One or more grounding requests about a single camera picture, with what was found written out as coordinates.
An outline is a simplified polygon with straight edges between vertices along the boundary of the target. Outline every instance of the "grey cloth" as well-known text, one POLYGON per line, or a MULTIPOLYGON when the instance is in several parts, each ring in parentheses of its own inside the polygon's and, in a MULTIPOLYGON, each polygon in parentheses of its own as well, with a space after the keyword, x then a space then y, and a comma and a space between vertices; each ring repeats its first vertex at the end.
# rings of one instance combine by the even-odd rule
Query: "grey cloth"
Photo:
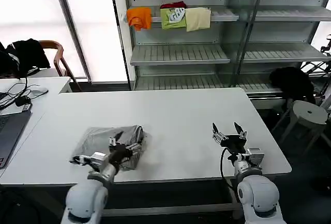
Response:
POLYGON ((110 154, 109 138, 114 138, 116 134, 123 132, 118 142, 126 145, 140 143, 142 151, 133 155, 129 161, 123 162, 120 165, 121 170, 134 170, 138 164, 139 158, 144 151, 143 129, 141 126, 118 127, 118 128, 89 128, 77 147, 73 151, 70 162, 74 162, 73 157, 86 155, 92 156, 94 152, 110 154))

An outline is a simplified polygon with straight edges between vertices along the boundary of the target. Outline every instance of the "desk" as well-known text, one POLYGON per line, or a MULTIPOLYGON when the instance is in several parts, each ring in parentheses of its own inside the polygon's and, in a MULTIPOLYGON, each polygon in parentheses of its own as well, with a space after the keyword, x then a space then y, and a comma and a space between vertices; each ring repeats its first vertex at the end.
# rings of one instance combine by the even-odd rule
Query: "desk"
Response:
MULTIPOLYGON (((40 96, 36 99, 32 100, 33 106, 31 108, 31 117, 25 126, 24 131, 22 132, 20 139, 18 140, 16 147, 11 155, 10 161, 11 163, 13 157, 18 152, 18 150, 23 145, 26 138, 32 132, 34 127, 37 125, 46 109, 52 106, 52 100, 54 100, 55 96, 59 93, 71 91, 69 82, 69 77, 54 77, 54 78, 28 78, 28 86, 32 84, 38 84, 42 87, 45 87, 49 90, 49 92, 43 96, 40 96)), ((18 79, 0 79, 0 92, 6 92, 10 87, 12 87, 15 83, 19 82, 18 79)), ((24 85, 15 86, 15 92, 19 92, 24 89, 24 85)), ((21 112, 23 107, 17 107, 15 104, 9 106, 0 112, 0 115, 9 114, 9 113, 17 113, 21 112)), ((5 172, 6 168, 0 170, 0 177, 5 172)))
MULTIPOLYGON (((241 88, 60 94, 0 178, 3 185, 73 185, 89 167, 68 162, 88 127, 142 125, 147 149, 136 170, 120 172, 117 183, 172 182, 220 178, 223 150, 212 139, 212 122, 224 134, 233 123, 248 131, 246 147, 265 152, 266 175, 291 166, 241 88)), ((225 177, 234 169, 224 160, 225 177)))

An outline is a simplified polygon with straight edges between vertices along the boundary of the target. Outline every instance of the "orange cloth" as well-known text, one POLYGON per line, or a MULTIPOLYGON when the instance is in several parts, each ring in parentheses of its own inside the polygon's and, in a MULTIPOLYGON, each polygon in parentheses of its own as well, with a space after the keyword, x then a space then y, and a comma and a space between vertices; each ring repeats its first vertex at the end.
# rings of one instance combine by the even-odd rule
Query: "orange cloth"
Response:
POLYGON ((134 26, 136 31, 142 28, 150 29, 152 26, 152 11, 150 8, 131 8, 126 12, 130 26, 134 26))

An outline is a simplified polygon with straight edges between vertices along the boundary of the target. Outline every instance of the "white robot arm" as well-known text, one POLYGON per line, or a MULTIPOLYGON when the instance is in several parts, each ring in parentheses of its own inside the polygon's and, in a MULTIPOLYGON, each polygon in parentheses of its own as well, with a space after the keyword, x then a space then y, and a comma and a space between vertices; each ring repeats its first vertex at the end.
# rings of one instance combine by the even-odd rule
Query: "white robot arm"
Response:
POLYGON ((91 171, 87 179, 71 187, 66 198, 66 208, 61 224, 98 224, 108 199, 108 190, 124 159, 130 159, 141 150, 140 144, 130 146, 110 140, 110 154, 95 152, 92 156, 76 157, 80 165, 89 165, 91 171))
MULTIPOLYGON (((236 123, 235 127, 238 135, 225 136, 213 124, 213 138, 225 147, 221 158, 226 150, 231 154, 228 159, 235 168, 237 194, 243 205, 246 224, 285 224, 278 203, 278 189, 262 176, 260 163, 264 153, 259 148, 245 150, 247 132, 236 123)), ((119 164, 140 149, 139 144, 126 146, 111 139, 110 155, 96 152, 91 157, 77 157, 77 163, 90 165, 94 171, 89 173, 86 181, 69 190, 61 224, 98 224, 119 164)))
POLYGON ((259 148, 244 149, 247 132, 234 124, 238 135, 225 136, 213 124, 213 138, 231 154, 228 157, 235 168, 237 194, 243 205, 246 224, 285 224, 276 185, 262 176, 260 163, 264 153, 259 148))

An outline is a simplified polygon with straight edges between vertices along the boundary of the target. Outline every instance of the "black bag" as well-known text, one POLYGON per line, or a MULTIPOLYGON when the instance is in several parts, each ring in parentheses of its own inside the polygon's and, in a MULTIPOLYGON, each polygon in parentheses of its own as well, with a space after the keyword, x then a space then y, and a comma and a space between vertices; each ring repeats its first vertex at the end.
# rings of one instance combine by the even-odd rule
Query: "black bag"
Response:
POLYGON ((28 76, 29 70, 35 67, 39 69, 50 68, 50 63, 48 62, 42 46, 34 39, 16 41, 10 44, 6 50, 2 52, 2 55, 3 58, 1 57, 0 59, 0 73, 2 74, 13 73, 20 78, 28 76))
POLYGON ((270 74, 270 81, 273 86, 280 88, 285 94, 286 100, 304 100, 316 104, 314 98, 314 86, 309 76, 298 68, 284 67, 274 70, 270 74))

